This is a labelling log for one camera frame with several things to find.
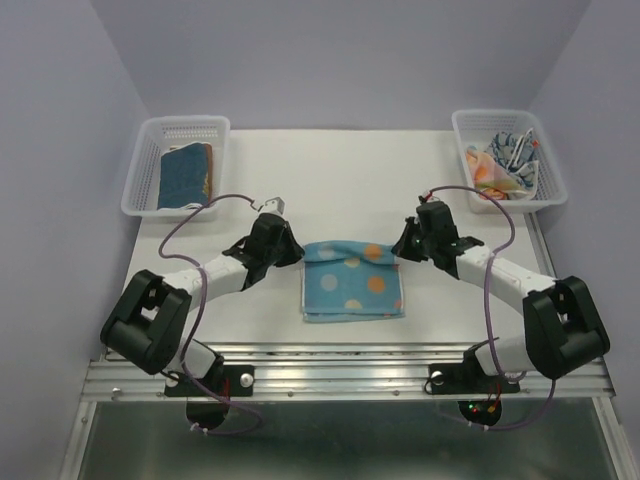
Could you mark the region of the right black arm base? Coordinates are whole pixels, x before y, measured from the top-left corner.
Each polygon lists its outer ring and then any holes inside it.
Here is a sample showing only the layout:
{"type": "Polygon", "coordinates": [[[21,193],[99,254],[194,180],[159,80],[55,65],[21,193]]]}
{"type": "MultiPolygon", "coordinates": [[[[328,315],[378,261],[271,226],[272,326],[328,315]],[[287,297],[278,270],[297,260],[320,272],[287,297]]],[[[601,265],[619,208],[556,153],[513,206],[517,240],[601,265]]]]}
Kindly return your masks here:
{"type": "Polygon", "coordinates": [[[424,391],[429,395],[515,394],[521,391],[518,383],[509,383],[497,375],[484,373],[477,360],[467,354],[456,362],[437,362],[429,365],[424,391]]]}

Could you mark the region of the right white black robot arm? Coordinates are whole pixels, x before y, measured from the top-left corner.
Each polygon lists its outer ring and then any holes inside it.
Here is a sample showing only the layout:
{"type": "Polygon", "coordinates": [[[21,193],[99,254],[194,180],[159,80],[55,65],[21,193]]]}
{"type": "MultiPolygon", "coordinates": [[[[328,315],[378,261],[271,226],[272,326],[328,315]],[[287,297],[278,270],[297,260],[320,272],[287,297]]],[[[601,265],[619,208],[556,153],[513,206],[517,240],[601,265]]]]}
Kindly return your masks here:
{"type": "Polygon", "coordinates": [[[502,259],[481,240],[459,235],[450,208],[424,202],[406,218],[395,256],[430,261],[456,280],[482,289],[519,313],[523,332],[468,349],[454,369],[463,384],[482,390],[504,374],[535,371],[549,380],[604,356],[611,343],[586,283],[576,276],[556,279],[502,259]]]}

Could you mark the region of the light blue spotted towel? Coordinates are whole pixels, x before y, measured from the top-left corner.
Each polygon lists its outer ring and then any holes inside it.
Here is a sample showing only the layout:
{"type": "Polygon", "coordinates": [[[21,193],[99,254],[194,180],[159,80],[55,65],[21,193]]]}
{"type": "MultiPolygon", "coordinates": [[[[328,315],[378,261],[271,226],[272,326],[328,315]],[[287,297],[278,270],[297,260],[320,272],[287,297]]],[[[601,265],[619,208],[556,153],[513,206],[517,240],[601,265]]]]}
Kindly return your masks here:
{"type": "Polygon", "coordinates": [[[331,240],[304,247],[302,313],[307,323],[402,318],[399,263],[385,244],[331,240]]]}

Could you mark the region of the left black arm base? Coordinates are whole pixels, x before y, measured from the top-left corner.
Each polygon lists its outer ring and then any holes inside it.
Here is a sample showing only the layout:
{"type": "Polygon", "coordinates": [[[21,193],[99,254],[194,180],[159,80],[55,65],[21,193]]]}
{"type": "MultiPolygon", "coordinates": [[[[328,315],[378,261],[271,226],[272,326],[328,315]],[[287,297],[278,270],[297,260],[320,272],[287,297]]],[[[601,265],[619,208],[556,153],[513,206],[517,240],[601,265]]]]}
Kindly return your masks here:
{"type": "MultiPolygon", "coordinates": [[[[207,390],[225,398],[244,398],[253,395],[255,367],[251,364],[227,364],[216,360],[202,378],[196,381],[207,390]]],[[[165,377],[163,394],[169,398],[206,397],[190,377],[182,372],[170,372],[165,377]]]]}

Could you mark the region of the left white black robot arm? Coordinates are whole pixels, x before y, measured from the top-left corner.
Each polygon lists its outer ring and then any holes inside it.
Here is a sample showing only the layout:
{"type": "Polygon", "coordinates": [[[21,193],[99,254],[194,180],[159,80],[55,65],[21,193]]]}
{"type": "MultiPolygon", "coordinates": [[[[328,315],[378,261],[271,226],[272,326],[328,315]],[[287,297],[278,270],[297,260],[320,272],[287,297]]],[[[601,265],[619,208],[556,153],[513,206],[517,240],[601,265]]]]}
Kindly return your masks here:
{"type": "Polygon", "coordinates": [[[137,272],[125,287],[100,333],[103,345],[154,375],[186,376],[199,393],[215,392],[222,382],[222,357],[185,334],[187,317],[203,316],[207,302],[245,291],[272,267],[302,259],[289,223],[278,214],[261,213],[250,233],[205,265],[166,276],[137,272]]]}

